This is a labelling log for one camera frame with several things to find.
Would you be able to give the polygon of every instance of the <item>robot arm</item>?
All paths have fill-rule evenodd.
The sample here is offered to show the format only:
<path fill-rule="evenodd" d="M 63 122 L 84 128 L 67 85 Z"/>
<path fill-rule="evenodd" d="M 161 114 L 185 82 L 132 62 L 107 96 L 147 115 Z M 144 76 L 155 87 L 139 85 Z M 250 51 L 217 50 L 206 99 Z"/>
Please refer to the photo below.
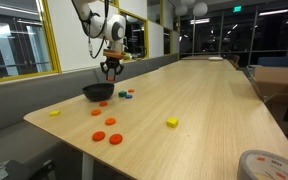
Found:
<path fill-rule="evenodd" d="M 100 17 L 99 14 L 93 12 L 89 6 L 89 3 L 95 1 L 96 0 L 72 0 L 72 3 L 82 23 L 82 27 L 86 36 L 89 38 L 101 38 L 103 39 L 102 44 L 105 39 L 109 40 L 110 49 L 104 50 L 104 55 L 107 57 L 107 59 L 105 62 L 101 63 L 101 68 L 103 73 L 106 74 L 106 79 L 114 81 L 115 76 L 119 75 L 124 68 L 123 65 L 120 65 L 119 60 L 124 57 L 122 52 L 126 21 L 123 16 L 118 14 L 114 14 L 109 20 L 107 19 L 109 6 L 107 0 L 104 3 L 105 17 Z M 114 70 L 113 79 L 108 78 L 110 69 Z"/>

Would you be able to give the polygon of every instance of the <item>small yellow object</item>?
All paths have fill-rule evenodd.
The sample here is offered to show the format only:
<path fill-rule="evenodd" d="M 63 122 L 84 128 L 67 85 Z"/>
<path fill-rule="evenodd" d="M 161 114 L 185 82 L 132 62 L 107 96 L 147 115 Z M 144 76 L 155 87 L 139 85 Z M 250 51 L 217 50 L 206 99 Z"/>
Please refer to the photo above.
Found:
<path fill-rule="evenodd" d="M 61 111 L 52 111 L 51 113 L 50 113 L 50 116 L 58 116 L 58 115 L 60 115 L 61 114 Z"/>
<path fill-rule="evenodd" d="M 166 121 L 166 125 L 172 128 L 176 128 L 176 126 L 178 125 L 178 120 L 176 118 L 169 118 Z"/>

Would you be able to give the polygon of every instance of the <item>window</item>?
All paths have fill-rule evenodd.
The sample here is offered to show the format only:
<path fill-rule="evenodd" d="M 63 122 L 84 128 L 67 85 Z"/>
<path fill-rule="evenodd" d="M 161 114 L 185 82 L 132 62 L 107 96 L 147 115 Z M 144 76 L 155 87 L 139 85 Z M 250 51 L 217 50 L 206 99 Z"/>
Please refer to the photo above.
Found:
<path fill-rule="evenodd" d="M 190 24 L 192 17 L 181 18 L 180 53 L 181 58 L 192 55 L 193 26 Z"/>
<path fill-rule="evenodd" d="M 145 47 L 145 21 L 122 13 L 126 18 L 125 52 L 133 58 L 144 58 L 147 54 Z"/>
<path fill-rule="evenodd" d="M 3 8 L 9 6 L 30 7 L 30 13 Z M 52 70 L 35 0 L 0 1 L 0 78 Z"/>
<path fill-rule="evenodd" d="M 253 50 L 286 50 L 288 47 L 288 8 L 286 13 L 263 16 L 261 13 L 279 9 L 259 10 L 255 26 Z"/>
<path fill-rule="evenodd" d="M 219 52 L 222 17 L 195 19 L 194 53 Z"/>
<path fill-rule="evenodd" d="M 259 57 L 285 57 L 286 51 L 276 51 L 276 52 L 253 52 L 251 63 L 250 64 L 258 64 Z"/>
<path fill-rule="evenodd" d="M 161 2 L 160 0 L 147 0 L 148 20 L 161 23 Z"/>
<path fill-rule="evenodd" d="M 171 53 L 171 32 L 164 28 L 164 54 Z"/>
<path fill-rule="evenodd" d="M 222 52 L 250 51 L 255 11 L 254 8 L 253 13 L 224 13 Z"/>

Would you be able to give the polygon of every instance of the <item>wooden table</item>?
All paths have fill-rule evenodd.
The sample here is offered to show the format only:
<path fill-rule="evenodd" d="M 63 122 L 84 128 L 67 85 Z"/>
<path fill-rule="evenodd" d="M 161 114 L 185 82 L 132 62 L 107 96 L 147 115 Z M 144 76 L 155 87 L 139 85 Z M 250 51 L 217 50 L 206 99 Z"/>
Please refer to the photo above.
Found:
<path fill-rule="evenodd" d="M 164 66 L 160 69 L 203 69 L 203 70 L 223 70 L 223 71 L 236 71 L 234 66 L 228 60 L 210 61 L 210 60 L 182 60 Z"/>
<path fill-rule="evenodd" d="M 205 60 L 210 57 L 221 57 L 220 55 L 196 55 L 196 56 L 187 56 L 182 58 L 182 60 Z"/>
<path fill-rule="evenodd" d="M 24 118 L 135 179 L 236 179 L 241 154 L 253 149 L 288 159 L 287 138 L 242 72 L 178 64 L 117 83 L 106 107 L 81 95 Z M 129 88 L 133 99 L 117 96 Z M 53 110 L 61 114 L 49 117 Z M 109 117 L 117 124 L 106 126 Z M 166 126 L 170 117 L 177 128 Z M 100 130 L 107 137 L 93 142 Z M 108 142 L 115 133 L 119 145 Z"/>

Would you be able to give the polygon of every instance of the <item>orange disc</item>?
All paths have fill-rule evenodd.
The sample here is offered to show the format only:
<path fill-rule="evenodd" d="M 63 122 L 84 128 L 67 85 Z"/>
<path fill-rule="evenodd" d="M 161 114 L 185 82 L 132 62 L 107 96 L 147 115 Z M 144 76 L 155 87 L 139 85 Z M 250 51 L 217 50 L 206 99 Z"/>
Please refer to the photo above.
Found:
<path fill-rule="evenodd" d="M 120 134 L 113 134 L 111 137 L 110 137 L 110 143 L 111 144 L 119 144 L 121 143 L 123 140 L 123 136 L 120 135 Z"/>
<path fill-rule="evenodd" d="M 108 103 L 107 102 L 100 102 L 100 106 L 107 106 Z"/>
<path fill-rule="evenodd" d="M 93 134 L 92 139 L 93 141 L 101 141 L 105 138 L 105 133 L 103 131 L 98 131 Z"/>
<path fill-rule="evenodd" d="M 96 110 L 92 111 L 91 114 L 92 114 L 92 116 L 97 116 L 97 115 L 101 114 L 101 111 L 96 109 Z"/>
<path fill-rule="evenodd" d="M 108 118 L 105 120 L 105 124 L 106 125 L 113 125 L 116 123 L 116 119 L 115 118 Z"/>

